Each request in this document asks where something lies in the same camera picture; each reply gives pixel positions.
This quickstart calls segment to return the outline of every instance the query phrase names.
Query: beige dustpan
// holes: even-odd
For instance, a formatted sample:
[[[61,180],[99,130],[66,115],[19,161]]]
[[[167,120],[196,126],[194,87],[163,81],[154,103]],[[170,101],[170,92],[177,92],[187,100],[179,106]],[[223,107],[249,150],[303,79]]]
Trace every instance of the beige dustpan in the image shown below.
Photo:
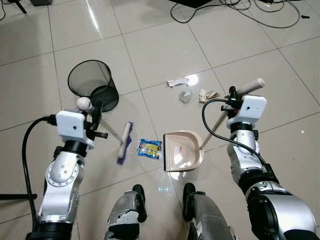
[[[205,151],[200,149],[202,140],[194,131],[175,131],[163,135],[164,171],[185,172],[197,168]]]

